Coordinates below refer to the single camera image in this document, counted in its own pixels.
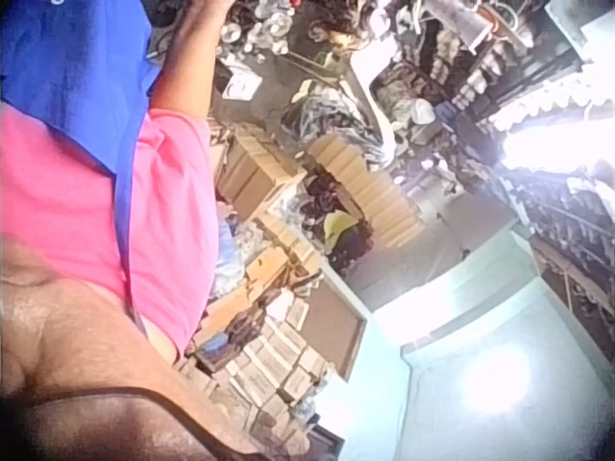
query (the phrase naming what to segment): person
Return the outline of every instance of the person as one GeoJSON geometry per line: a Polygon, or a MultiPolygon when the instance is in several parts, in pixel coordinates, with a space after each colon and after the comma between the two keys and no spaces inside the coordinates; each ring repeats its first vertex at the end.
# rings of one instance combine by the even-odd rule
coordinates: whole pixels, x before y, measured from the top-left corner
{"type": "Polygon", "coordinates": [[[4,11],[1,426],[44,459],[260,459],[171,367],[216,261],[206,116],[231,3],[187,2],[149,100],[137,0],[4,11]]]}

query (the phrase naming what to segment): blue cloth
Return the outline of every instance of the blue cloth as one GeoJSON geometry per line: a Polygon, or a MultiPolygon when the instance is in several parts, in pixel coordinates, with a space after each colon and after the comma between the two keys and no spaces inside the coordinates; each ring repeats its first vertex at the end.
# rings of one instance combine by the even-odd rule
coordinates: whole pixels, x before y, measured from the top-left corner
{"type": "Polygon", "coordinates": [[[141,2],[13,0],[0,31],[2,99],[75,141],[113,177],[129,277],[133,159],[158,73],[145,59],[151,26],[141,2]]]}

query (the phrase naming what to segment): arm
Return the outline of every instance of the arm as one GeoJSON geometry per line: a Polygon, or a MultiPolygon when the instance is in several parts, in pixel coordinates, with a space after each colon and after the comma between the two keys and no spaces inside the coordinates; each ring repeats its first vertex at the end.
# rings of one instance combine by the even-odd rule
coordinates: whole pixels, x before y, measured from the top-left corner
{"type": "Polygon", "coordinates": [[[215,47],[232,0],[190,0],[154,86],[151,109],[194,118],[209,112],[215,47]]]}

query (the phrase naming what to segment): skin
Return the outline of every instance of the skin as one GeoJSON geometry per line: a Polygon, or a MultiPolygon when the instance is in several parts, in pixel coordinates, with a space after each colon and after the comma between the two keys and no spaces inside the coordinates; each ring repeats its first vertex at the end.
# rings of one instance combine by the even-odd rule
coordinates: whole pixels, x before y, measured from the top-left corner
{"type": "MultiPolygon", "coordinates": [[[[154,89],[152,108],[192,117],[207,115],[214,49],[230,5],[229,0],[189,3],[154,89]]],[[[2,242],[2,304],[3,398],[27,402],[78,390],[116,386],[149,389],[172,400],[229,448],[257,451],[248,437],[230,427],[215,405],[169,366],[177,352],[161,331],[147,323],[148,342],[112,293],[62,277],[40,255],[7,239],[2,242]]],[[[49,449],[74,447],[78,441],[80,447],[103,450],[102,459],[115,459],[108,451],[113,444],[121,446],[116,441],[124,440],[133,452],[128,457],[126,452],[120,453],[118,459],[154,459],[139,448],[138,434],[148,430],[172,433],[177,426],[159,410],[142,406],[93,405],[88,411],[79,411],[67,405],[28,418],[32,436],[49,449]],[[91,420],[113,424],[89,430],[91,420]],[[74,427],[85,429],[76,432],[74,427]]],[[[177,446],[189,446],[177,442],[177,446]]],[[[182,458],[173,452],[168,459],[182,458]]]]}

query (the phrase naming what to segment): pink shirt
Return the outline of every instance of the pink shirt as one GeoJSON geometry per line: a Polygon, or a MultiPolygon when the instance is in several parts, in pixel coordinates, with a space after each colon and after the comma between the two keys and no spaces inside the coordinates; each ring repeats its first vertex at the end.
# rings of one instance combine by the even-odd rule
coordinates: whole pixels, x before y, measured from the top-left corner
{"type": "MultiPolygon", "coordinates": [[[[126,301],[111,179],[42,122],[4,104],[0,116],[2,232],[44,255],[62,274],[101,285],[126,301]]],[[[205,310],[218,253],[208,150],[205,120],[155,109],[135,151],[134,306],[180,352],[205,310]]]]}

